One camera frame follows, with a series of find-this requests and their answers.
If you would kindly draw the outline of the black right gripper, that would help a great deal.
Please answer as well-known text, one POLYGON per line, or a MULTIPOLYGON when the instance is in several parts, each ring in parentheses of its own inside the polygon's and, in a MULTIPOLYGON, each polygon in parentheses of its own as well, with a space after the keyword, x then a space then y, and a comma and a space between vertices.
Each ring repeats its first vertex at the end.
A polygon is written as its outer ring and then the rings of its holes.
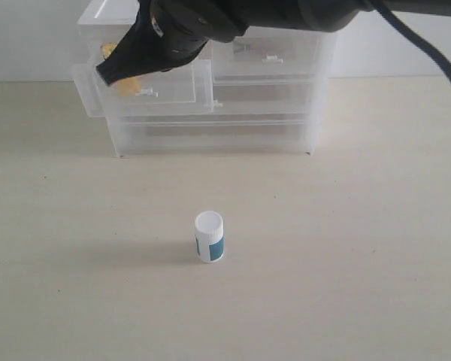
POLYGON ((194 60, 209 40, 228 43, 246 29, 225 1, 140 1, 135 24, 95 69, 108 86, 168 71, 194 60))

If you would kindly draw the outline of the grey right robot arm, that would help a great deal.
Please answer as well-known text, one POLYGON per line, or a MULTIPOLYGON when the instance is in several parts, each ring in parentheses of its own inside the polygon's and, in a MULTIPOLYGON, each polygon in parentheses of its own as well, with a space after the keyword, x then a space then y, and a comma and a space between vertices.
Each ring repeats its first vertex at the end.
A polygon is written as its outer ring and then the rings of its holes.
POLYGON ((209 41, 228 43, 251 26, 336 32, 377 11, 428 55, 451 83, 451 62, 395 12, 451 17, 451 1, 141 1, 135 22, 96 71, 108 85, 190 63, 209 41))

